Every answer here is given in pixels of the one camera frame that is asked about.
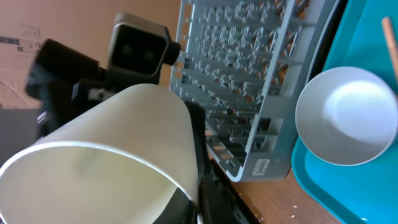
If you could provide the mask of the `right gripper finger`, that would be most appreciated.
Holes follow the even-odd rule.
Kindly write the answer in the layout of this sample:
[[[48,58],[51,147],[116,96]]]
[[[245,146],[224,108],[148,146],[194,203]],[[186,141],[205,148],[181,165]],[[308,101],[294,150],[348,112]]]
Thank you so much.
[[[190,113],[199,178],[198,214],[202,223],[259,223],[215,162],[209,158],[205,136],[205,110],[184,102]]]

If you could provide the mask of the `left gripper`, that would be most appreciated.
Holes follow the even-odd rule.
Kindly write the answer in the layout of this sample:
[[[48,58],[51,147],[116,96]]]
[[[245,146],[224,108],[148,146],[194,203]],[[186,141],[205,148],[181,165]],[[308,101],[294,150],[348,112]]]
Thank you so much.
[[[26,93],[42,102],[37,117],[44,137],[77,116],[141,83],[159,84],[153,75],[105,69],[99,62],[52,39],[47,39],[31,66]]]

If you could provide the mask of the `small white cup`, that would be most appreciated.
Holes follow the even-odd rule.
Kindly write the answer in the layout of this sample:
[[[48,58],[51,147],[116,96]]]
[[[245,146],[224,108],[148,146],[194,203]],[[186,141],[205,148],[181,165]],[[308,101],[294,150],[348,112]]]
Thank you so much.
[[[153,84],[131,86],[1,167],[6,223],[152,223],[176,190],[198,204],[186,104]]]

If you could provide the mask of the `grey bowl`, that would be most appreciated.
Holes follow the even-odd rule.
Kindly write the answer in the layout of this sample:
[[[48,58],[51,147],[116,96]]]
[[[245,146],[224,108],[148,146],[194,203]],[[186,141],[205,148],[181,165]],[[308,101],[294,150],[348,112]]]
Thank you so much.
[[[338,166],[365,164],[397,141],[397,95],[372,72],[332,68],[302,90],[295,125],[317,158]]]

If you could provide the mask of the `wooden chopstick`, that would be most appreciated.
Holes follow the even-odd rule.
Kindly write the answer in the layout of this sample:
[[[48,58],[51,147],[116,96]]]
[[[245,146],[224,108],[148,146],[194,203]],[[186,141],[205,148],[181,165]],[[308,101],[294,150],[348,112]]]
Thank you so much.
[[[384,17],[381,21],[382,31],[386,41],[387,49],[389,52],[391,64],[394,71],[395,79],[398,79],[398,66],[397,66],[397,40],[395,37],[392,21],[390,17]]]

